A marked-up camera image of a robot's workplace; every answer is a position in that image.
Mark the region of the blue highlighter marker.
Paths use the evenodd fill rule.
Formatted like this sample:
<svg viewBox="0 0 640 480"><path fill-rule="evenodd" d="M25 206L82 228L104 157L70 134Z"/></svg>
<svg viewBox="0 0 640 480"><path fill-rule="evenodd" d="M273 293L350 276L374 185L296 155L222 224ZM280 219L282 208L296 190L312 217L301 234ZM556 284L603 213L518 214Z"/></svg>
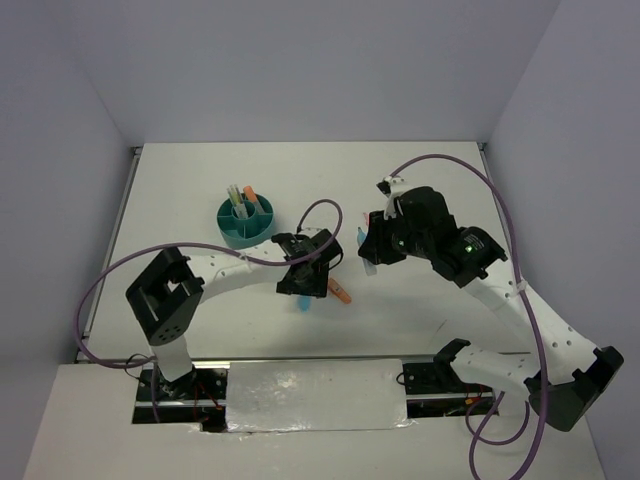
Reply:
<svg viewBox="0 0 640 480"><path fill-rule="evenodd" d="M374 275L377 274L377 266L370 259L370 256L368 255L367 251L361 252L361 249L364 246L365 240L366 240L365 231L361 227L358 227L357 228L357 235L356 235L356 242L357 242L357 245L358 245L358 256L362 260L364 271L365 271L366 275L367 276L374 276Z"/></svg>

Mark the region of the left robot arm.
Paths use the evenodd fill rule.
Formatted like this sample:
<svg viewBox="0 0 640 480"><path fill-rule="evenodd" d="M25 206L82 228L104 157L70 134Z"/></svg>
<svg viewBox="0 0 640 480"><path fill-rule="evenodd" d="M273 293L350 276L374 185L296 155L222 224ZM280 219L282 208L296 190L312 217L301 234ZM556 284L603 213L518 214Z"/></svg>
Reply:
<svg viewBox="0 0 640 480"><path fill-rule="evenodd" d="M200 304L258 284L273 284L278 294L324 298L331 264L343 257L327 229L276 234L233 253L189 256L177 247L161 250L125 294L156 357L160 387L182 399L198 383L186 331Z"/></svg>

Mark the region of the orange highlighter marker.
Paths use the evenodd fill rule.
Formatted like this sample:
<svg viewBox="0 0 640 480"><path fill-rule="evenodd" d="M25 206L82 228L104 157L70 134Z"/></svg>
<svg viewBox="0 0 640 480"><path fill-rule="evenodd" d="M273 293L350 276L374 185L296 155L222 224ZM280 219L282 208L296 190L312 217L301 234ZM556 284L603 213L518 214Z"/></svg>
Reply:
<svg viewBox="0 0 640 480"><path fill-rule="evenodd" d="M258 195L254 192L253 188L247 185L243 188L243 193L247 200L254 206L256 213L259 215L263 215L264 209L261 205Z"/></svg>

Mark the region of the blue marker cap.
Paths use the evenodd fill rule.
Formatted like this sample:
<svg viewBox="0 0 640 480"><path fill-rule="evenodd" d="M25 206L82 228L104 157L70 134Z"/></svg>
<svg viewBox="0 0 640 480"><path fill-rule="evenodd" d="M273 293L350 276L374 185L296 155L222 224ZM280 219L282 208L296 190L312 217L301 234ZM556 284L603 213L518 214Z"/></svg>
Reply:
<svg viewBox="0 0 640 480"><path fill-rule="evenodd" d="M300 312L308 312L311 308L312 298L309 296L299 296L297 298L297 307Z"/></svg>

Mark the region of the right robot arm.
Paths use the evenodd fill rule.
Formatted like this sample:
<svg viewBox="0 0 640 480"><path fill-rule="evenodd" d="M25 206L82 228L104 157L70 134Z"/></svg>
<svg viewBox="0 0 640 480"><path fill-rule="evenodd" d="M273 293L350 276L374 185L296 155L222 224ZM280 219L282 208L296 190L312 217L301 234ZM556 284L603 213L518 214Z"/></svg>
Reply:
<svg viewBox="0 0 640 480"><path fill-rule="evenodd" d="M563 320L525 281L485 230L460 227L443 195L412 188L399 177L377 185L384 209L369 214L361 258L392 265L408 257L430 262L435 273L477 299L530 353L492 352L456 338L434 357L436 383L446 391L482 384L524 401L547 424L570 431L609 386L624 363L612 346L599 347Z"/></svg>

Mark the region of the yellow thin pen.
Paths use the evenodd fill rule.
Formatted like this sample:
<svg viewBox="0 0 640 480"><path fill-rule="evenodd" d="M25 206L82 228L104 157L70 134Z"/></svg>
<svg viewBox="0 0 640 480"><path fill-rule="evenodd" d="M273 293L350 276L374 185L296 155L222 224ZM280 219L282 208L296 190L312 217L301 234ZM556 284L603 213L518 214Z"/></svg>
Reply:
<svg viewBox="0 0 640 480"><path fill-rule="evenodd" d="M228 193L228 196L229 196L230 202L231 202L231 203L232 203L232 205L233 205L233 209L234 209L234 211L236 212L236 216L237 216L238 218L240 218L240 217L238 216L238 214L237 214L236 207L237 207L237 202L238 202L238 200L239 200L239 199L241 199L241 200L242 200L242 197L241 197L241 195L240 195L240 193L239 193L239 190L237 189L237 186L236 186L236 185L230 185L230 186L227 188L227 193Z"/></svg>

